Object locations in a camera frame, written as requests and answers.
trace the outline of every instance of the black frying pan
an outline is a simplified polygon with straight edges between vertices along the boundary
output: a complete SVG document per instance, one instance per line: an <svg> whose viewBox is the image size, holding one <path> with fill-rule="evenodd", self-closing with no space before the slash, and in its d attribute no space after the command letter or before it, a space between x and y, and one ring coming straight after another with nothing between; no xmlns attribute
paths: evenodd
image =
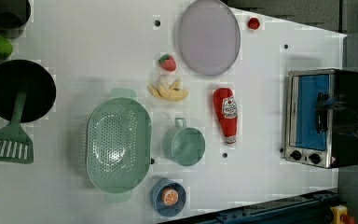
<svg viewBox="0 0 358 224"><path fill-rule="evenodd" d="M54 105L56 86L50 73L38 63L12 60L0 64L0 117L11 120L22 77L26 79L27 98L21 122L45 116Z"/></svg>

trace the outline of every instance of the green spatula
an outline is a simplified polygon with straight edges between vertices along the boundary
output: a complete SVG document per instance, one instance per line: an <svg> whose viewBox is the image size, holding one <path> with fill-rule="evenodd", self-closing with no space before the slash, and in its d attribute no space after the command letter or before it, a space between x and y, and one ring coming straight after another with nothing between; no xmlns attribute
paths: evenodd
<svg viewBox="0 0 358 224"><path fill-rule="evenodd" d="M21 116L26 99L26 89L21 83L14 104L10 123L0 129L0 161L16 163L34 162L34 147L31 138L21 127Z"/></svg>

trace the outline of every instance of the oven handle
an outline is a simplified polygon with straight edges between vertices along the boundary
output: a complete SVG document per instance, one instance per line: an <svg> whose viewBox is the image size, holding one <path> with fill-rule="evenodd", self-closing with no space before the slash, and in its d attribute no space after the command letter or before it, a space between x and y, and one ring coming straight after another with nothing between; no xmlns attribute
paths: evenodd
<svg viewBox="0 0 358 224"><path fill-rule="evenodd" d="M325 133L327 131L327 108L324 107L324 101L329 98L328 94L318 93L316 110L315 110L315 122L316 133Z"/></svg>

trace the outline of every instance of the strawberry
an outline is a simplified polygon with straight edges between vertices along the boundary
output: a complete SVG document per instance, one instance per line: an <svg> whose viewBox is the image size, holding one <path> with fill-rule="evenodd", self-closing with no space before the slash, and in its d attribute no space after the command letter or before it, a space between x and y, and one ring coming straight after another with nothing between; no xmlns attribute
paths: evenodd
<svg viewBox="0 0 358 224"><path fill-rule="evenodd" d="M260 21L257 18L251 18L248 22L248 27L252 30L257 30L260 27Z"/></svg>
<svg viewBox="0 0 358 224"><path fill-rule="evenodd" d="M176 62L175 59L169 55L165 54L158 60L159 66L161 66L163 69L173 72L176 70Z"/></svg>

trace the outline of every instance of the black pot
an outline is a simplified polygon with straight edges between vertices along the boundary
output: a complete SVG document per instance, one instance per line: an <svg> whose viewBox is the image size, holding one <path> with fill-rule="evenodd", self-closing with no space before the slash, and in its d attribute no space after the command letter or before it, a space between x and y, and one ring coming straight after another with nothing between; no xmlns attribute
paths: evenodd
<svg viewBox="0 0 358 224"><path fill-rule="evenodd" d="M0 35L19 37L31 16L28 0L0 0Z"/></svg>

